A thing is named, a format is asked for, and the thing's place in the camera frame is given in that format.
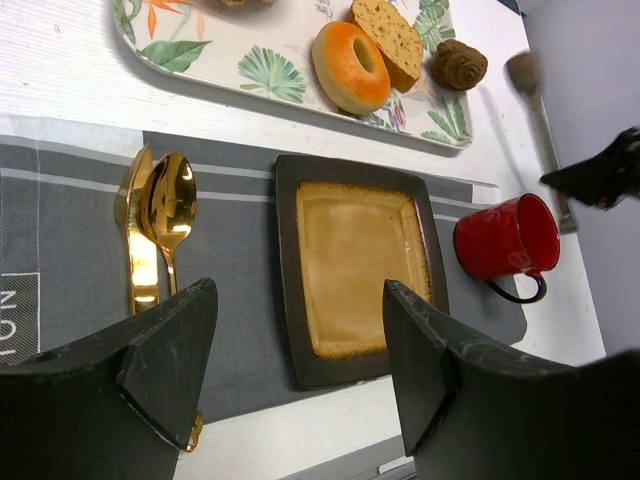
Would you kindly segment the stainless steel serving tongs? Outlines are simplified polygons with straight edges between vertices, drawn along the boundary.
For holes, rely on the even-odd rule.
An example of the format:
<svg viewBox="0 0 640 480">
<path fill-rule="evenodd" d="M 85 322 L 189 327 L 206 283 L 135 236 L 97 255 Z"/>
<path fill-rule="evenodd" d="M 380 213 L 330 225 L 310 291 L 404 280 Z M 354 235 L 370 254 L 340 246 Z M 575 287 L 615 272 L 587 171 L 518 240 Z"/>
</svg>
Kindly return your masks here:
<svg viewBox="0 0 640 480">
<path fill-rule="evenodd" d="M 518 53 L 505 63 L 505 70 L 512 87 L 528 110 L 543 172 L 559 170 L 560 164 L 542 99 L 543 75 L 539 55 L 533 51 Z"/>
</svg>

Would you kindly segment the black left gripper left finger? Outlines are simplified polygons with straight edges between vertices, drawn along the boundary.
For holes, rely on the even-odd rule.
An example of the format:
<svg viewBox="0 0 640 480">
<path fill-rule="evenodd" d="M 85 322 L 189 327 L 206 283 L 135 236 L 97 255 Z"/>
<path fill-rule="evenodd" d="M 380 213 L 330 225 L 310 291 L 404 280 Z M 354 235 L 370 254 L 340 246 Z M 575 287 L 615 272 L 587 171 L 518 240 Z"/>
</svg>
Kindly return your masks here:
<svg viewBox="0 0 640 480">
<path fill-rule="evenodd" d="M 1 369 L 4 479 L 170 479 L 216 329 L 203 278 L 155 307 Z"/>
</svg>

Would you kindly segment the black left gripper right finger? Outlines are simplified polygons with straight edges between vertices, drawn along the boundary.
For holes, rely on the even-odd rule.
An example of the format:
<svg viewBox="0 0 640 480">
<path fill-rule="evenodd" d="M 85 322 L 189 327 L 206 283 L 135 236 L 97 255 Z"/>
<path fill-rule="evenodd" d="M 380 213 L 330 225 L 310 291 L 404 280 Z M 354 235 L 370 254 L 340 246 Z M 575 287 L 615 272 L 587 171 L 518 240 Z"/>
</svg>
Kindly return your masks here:
<svg viewBox="0 0 640 480">
<path fill-rule="evenodd" d="M 396 280 L 383 320 L 406 454 L 422 479 L 635 479 L 639 354 L 573 367 L 437 310 Z"/>
</svg>

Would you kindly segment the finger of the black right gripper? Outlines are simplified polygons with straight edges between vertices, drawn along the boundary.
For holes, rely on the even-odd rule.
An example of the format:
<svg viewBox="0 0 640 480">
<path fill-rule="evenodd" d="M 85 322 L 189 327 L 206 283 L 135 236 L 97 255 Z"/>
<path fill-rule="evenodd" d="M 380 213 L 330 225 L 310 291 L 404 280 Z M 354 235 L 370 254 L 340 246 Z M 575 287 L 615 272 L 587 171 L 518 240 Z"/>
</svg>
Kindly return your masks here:
<svg viewBox="0 0 640 480">
<path fill-rule="evenodd" d="M 639 128 L 622 131 L 599 154 L 546 173 L 540 182 L 601 210 L 609 210 L 627 197 L 639 199 Z"/>
</svg>

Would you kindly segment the orange round sponge cake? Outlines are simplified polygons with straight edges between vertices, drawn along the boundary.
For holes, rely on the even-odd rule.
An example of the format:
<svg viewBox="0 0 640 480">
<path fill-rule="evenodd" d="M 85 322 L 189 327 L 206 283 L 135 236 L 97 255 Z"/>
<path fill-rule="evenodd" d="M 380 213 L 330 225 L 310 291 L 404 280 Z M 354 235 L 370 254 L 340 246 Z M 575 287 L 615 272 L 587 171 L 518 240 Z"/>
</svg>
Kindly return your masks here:
<svg viewBox="0 0 640 480">
<path fill-rule="evenodd" d="M 244 4 L 247 3 L 262 3 L 262 4 L 272 4 L 274 2 L 276 2 L 275 0 L 259 0 L 259 1 L 254 1 L 254 0 L 205 0 L 205 1 L 201 1 L 203 4 L 209 5 L 209 6 L 226 6 L 226 7 L 236 7 L 236 6 L 242 6 Z"/>
</svg>

